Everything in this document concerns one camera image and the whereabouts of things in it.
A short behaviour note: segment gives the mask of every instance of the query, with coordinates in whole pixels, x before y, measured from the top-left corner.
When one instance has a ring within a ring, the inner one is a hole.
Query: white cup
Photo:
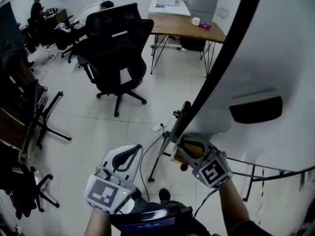
[[[193,18],[191,20],[191,23],[194,25],[194,26],[199,26],[200,24],[200,18]]]

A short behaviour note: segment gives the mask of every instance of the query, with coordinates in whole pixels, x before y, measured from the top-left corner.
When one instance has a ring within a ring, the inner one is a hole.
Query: red object
[[[187,165],[187,164],[182,164],[182,165],[181,165],[181,170],[182,170],[182,171],[188,170],[188,165]]]

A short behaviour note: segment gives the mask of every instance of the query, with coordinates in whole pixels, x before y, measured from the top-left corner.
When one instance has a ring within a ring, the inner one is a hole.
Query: desk leg
[[[161,50],[161,52],[160,52],[160,54],[159,54],[159,56],[158,56],[158,58],[157,58],[156,63],[154,64],[154,57],[155,57],[155,55],[156,55],[156,50],[157,50],[157,48],[160,46],[160,44],[164,41],[164,39],[165,39],[166,37],[167,37],[167,39],[166,39],[166,41],[165,41],[165,43],[164,43],[164,45],[163,45],[163,48],[162,48],[162,50]],[[152,58],[152,66],[151,66],[151,73],[150,73],[150,74],[153,73],[154,68],[155,68],[156,65],[157,65],[158,59],[159,59],[159,57],[161,56],[161,54],[162,54],[162,52],[163,52],[163,50],[164,50],[164,47],[165,47],[165,45],[166,45],[168,39],[169,39],[169,36],[164,36],[164,38],[162,39],[161,43],[159,43],[159,45],[158,45],[158,35],[156,35],[156,37],[155,37],[155,39],[154,39],[153,50],[152,50],[152,52],[153,52],[153,58]]]
[[[210,57],[210,47],[213,45],[213,50],[212,50],[212,55],[211,55],[211,61],[209,63],[209,57]],[[205,68],[206,68],[206,77],[208,77],[209,73],[210,73],[210,69],[211,69],[211,64],[212,64],[212,59],[213,59],[213,54],[215,52],[215,47],[216,47],[216,43],[215,42],[208,42],[208,48],[206,51],[202,51],[200,52],[200,59],[203,59],[205,60]]]

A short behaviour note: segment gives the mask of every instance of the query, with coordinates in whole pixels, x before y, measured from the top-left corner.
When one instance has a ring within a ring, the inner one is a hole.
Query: purple object
[[[200,23],[199,24],[200,27],[203,27],[204,29],[208,30],[211,28],[211,25],[210,24],[207,24],[207,23]]]

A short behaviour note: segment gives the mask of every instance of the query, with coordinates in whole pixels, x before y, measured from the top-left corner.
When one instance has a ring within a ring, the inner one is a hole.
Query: white table
[[[186,4],[183,1],[177,1],[175,3],[175,6],[169,6],[166,5],[165,8],[158,8],[156,7],[157,0],[152,0],[151,5],[149,8],[149,14],[150,13],[167,13],[167,14],[176,14],[176,15],[182,15],[182,16],[189,16],[190,12],[187,9]]]

